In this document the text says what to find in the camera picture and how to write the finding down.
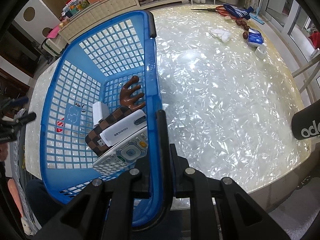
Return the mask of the white remote control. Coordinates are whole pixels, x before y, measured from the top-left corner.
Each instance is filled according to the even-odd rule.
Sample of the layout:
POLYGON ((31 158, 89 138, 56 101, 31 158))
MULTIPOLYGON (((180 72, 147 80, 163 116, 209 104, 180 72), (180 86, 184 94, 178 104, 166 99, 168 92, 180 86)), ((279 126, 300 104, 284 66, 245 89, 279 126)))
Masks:
POLYGON ((93 163, 93 169, 110 177, 134 167, 137 159, 146 156, 147 151, 148 129, 145 126, 100 156, 93 163))

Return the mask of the brown checkered wallet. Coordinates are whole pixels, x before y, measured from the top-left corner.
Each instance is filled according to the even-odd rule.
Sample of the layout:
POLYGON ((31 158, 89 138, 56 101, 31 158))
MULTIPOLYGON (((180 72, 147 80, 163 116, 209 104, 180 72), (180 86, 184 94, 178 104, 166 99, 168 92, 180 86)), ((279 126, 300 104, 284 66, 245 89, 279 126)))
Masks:
POLYGON ((88 135, 85 137, 85 142, 87 146, 100 157, 106 153, 111 146, 107 146, 106 143, 101 138, 100 134, 110 126, 114 125, 116 122, 127 117, 133 113, 131 109, 127 106, 120 106, 115 111, 113 111, 107 118, 105 118, 101 123, 99 123, 95 128, 93 128, 88 135))

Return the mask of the white power bank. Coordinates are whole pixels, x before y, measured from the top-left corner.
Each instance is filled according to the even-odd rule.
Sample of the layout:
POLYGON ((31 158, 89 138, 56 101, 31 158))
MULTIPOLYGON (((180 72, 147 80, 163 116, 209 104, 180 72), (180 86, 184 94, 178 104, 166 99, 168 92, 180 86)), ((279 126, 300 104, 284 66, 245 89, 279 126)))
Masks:
POLYGON ((112 147, 135 134, 146 125, 146 114, 140 109, 105 129, 100 136, 107 146, 112 147))

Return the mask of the white charger adapter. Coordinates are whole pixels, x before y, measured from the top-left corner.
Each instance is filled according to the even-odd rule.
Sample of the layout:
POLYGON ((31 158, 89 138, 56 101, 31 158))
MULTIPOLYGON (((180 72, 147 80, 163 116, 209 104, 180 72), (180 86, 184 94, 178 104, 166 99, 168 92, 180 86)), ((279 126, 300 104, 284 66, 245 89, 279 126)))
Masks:
POLYGON ((94 127, 98 126, 110 114, 108 105, 101 101, 93 103, 92 111, 94 127))

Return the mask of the brown antler-shaped comb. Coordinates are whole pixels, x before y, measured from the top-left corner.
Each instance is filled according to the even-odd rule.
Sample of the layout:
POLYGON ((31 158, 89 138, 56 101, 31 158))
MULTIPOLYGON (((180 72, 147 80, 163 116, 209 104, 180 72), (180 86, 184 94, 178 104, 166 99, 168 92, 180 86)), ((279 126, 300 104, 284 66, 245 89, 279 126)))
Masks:
POLYGON ((139 77, 134 75, 131 77, 127 83, 122 87, 120 91, 119 101, 121 106, 128 107, 131 111, 135 112, 137 110, 143 109, 146 106, 146 103, 137 103, 139 99, 144 97, 144 93, 139 93, 137 95, 133 95, 134 92, 141 89, 141 85, 136 85, 135 87, 131 87, 134 84, 139 82, 139 77))

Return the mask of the blue plastic mesh basket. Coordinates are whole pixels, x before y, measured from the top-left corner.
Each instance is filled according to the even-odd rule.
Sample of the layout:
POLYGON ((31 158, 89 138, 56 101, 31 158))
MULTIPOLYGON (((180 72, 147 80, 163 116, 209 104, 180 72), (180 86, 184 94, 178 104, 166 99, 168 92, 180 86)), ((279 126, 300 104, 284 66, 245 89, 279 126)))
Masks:
POLYGON ((120 90, 129 79, 139 77, 148 125, 150 198, 133 210, 132 225, 154 225, 165 210, 161 136, 164 119, 156 56, 153 14, 135 10, 107 20, 76 38, 64 51, 44 101, 40 131, 40 170, 48 193, 69 203, 89 182, 99 178, 93 169, 97 155, 85 137, 93 129, 93 103, 101 101, 110 111, 120 106, 120 90), (56 122, 65 118, 61 133, 56 122))

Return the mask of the black adidas sleeve cylinder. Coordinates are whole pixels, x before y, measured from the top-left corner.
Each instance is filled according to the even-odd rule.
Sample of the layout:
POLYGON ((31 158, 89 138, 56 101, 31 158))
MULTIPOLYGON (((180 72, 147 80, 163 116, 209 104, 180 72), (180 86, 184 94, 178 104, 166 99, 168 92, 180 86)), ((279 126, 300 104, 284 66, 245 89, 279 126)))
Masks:
POLYGON ((319 135, 320 100, 295 113, 291 120, 293 136, 304 140, 319 135))

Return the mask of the white small cup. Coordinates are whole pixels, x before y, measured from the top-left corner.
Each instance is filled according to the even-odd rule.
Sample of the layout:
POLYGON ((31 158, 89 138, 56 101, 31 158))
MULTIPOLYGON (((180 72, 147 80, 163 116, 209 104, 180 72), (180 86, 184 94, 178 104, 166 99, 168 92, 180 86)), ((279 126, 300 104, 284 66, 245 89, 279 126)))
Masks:
POLYGON ((266 55, 266 49, 267 49, 267 44, 262 43, 260 46, 258 46, 255 50, 255 54, 258 58, 264 59, 266 55))

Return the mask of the white crumpled tissue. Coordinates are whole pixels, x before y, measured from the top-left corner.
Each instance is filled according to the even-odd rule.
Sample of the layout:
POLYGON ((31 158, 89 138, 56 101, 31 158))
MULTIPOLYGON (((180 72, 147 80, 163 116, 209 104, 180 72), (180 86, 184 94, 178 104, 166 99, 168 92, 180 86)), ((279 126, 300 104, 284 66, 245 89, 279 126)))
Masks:
POLYGON ((226 43, 231 39, 231 33, 222 29, 212 29, 210 30, 210 35, 218 38, 223 43, 226 43))

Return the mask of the blue tissue packet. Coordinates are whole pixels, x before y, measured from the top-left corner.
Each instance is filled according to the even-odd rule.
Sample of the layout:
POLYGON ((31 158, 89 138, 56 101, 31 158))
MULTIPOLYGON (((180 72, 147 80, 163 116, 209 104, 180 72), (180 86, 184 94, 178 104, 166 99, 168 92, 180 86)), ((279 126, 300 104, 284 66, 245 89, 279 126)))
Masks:
POLYGON ((264 43, 264 38, 258 30, 249 28, 247 44, 252 47, 259 47, 264 43))

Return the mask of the blue striped cloth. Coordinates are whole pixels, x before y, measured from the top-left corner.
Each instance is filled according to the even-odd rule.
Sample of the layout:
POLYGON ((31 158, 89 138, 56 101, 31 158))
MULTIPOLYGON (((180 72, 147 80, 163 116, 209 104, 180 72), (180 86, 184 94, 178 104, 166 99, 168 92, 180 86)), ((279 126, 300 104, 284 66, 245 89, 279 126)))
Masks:
POLYGON ((227 12, 238 19, 244 18, 246 20, 249 20, 251 18, 250 13, 254 11, 252 7, 248 7, 247 9, 240 9, 230 4, 224 4, 223 7, 227 12))

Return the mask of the cream tv cabinet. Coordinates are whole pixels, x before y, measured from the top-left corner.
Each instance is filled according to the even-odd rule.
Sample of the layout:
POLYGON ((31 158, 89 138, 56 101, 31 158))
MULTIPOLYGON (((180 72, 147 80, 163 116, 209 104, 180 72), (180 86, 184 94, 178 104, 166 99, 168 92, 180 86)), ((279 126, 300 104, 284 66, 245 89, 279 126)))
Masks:
POLYGON ((133 10, 143 10, 170 3, 188 3, 189 0, 155 0, 148 3, 139 0, 100 0, 77 13, 59 30, 59 35, 67 42, 89 31, 93 27, 133 10))

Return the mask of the red handled scissors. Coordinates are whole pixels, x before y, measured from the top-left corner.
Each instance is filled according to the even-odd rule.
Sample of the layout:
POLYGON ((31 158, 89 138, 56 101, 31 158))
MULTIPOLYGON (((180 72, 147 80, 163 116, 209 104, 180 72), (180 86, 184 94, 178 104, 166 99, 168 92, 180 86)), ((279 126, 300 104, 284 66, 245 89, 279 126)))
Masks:
POLYGON ((236 20, 236 17, 233 16, 232 14, 230 14, 223 5, 219 5, 217 7, 214 8, 206 8, 206 9, 191 9, 191 10, 195 10, 195 11, 208 11, 208 12, 214 12, 214 13, 218 13, 219 15, 223 16, 223 17, 230 17, 233 20, 236 20))

